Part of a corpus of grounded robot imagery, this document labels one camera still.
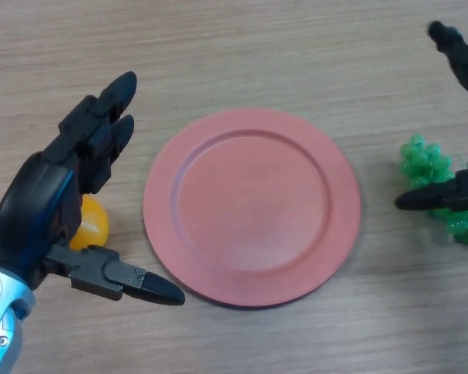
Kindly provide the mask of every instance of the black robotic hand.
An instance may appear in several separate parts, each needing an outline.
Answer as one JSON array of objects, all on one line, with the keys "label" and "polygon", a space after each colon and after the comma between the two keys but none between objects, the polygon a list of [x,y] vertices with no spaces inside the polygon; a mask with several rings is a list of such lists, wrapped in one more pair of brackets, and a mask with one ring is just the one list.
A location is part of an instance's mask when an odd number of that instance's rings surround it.
[{"label": "black robotic hand", "polygon": [[60,134],[20,168],[0,202],[0,268],[31,290],[49,273],[68,277],[82,291],[118,300],[123,293],[149,302],[181,305],[185,296],[158,275],[119,261],[110,249],[71,251],[81,223],[82,195],[97,193],[133,134],[121,118],[137,89],[133,72],[99,97],[85,97],[59,124]]}]

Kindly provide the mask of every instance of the pink plate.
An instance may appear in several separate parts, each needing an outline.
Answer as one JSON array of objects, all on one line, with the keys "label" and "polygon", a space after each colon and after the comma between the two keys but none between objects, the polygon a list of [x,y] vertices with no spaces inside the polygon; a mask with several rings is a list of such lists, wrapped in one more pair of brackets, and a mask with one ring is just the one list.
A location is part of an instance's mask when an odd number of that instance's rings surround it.
[{"label": "pink plate", "polygon": [[360,192],[345,155],[309,122],[237,109],[168,142],[147,179],[144,222],[187,287],[260,308],[308,294],[342,265],[359,231]]}]

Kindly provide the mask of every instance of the table surface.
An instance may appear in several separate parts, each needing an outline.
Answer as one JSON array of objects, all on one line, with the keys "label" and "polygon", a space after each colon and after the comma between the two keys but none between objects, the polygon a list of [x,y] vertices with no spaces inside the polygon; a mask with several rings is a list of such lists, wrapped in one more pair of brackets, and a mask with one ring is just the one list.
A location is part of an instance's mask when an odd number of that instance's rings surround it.
[{"label": "table surface", "polygon": [[363,223],[345,266],[281,308],[242,312],[110,302],[49,277],[14,372],[468,373],[468,248],[395,210],[413,133],[468,161],[468,94],[426,36],[468,37],[468,0],[0,1],[0,199],[25,158],[86,94],[134,70],[135,136],[99,195],[108,246],[161,275],[144,234],[147,172],[214,111],[290,111],[353,164]]}]

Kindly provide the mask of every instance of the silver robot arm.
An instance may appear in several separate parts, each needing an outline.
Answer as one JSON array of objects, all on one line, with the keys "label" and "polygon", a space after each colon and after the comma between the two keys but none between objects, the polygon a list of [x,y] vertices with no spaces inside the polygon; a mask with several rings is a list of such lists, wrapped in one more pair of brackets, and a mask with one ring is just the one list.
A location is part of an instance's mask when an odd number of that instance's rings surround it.
[{"label": "silver robot arm", "polygon": [[0,374],[9,374],[23,345],[21,323],[30,315],[35,297],[15,274],[0,269]]}]

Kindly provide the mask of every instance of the grape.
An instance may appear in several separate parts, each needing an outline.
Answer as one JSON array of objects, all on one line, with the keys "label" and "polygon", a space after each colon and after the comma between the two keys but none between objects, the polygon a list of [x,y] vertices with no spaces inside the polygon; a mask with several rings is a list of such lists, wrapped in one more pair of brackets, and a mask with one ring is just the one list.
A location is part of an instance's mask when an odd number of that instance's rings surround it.
[{"label": "grape", "polygon": [[418,189],[419,187],[424,187],[429,183],[430,181],[425,177],[415,177],[411,180],[410,185],[412,189]]},{"label": "grape", "polygon": [[449,179],[454,178],[454,173],[452,171],[446,171],[443,173],[437,173],[437,178],[435,178],[436,182],[447,182]]},{"label": "grape", "polygon": [[424,150],[431,160],[437,160],[441,153],[441,147],[437,143],[428,144]]},{"label": "grape", "polygon": [[442,154],[439,158],[432,161],[431,166],[436,171],[445,171],[451,167],[451,164],[452,158]]},{"label": "grape", "polygon": [[414,134],[409,140],[409,144],[416,148],[423,148],[424,146],[424,137],[421,134]]},{"label": "grape", "polygon": [[430,166],[430,159],[425,152],[416,152],[413,154],[413,164],[420,168],[427,168]]},{"label": "grape", "polygon": [[414,153],[414,147],[411,144],[403,144],[400,147],[400,154],[402,154],[402,157],[410,160],[410,158],[413,156]]},{"label": "grape", "polygon": [[447,228],[451,234],[461,234],[466,231],[463,221],[449,221]]},{"label": "grape", "polygon": [[400,164],[400,171],[407,177],[412,178],[418,172],[418,168],[410,161],[404,161]]}]

